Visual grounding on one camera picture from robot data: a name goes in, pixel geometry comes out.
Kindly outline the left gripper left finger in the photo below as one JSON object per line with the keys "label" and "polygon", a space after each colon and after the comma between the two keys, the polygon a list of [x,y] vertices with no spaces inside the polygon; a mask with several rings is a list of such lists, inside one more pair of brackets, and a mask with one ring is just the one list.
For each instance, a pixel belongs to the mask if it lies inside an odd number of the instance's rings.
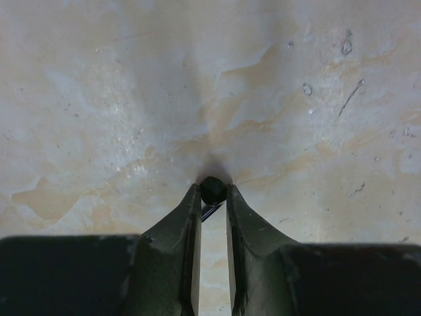
{"label": "left gripper left finger", "polygon": [[201,197],[143,234],[1,240],[2,315],[196,315]]}

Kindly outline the black earbud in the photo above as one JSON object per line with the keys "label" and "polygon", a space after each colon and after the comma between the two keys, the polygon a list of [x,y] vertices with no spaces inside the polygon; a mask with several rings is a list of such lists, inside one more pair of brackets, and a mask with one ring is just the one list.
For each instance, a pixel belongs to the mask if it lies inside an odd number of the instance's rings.
{"label": "black earbud", "polygon": [[200,183],[201,200],[204,203],[201,211],[201,222],[205,222],[225,202],[227,187],[223,181],[213,176],[206,177]]}

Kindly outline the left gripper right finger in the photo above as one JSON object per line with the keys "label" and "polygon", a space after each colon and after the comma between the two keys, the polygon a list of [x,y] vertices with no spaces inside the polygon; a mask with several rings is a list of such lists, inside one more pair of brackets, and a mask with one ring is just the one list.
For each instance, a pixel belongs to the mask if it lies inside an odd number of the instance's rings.
{"label": "left gripper right finger", "polygon": [[227,189],[233,315],[419,315],[420,246],[300,243]]}

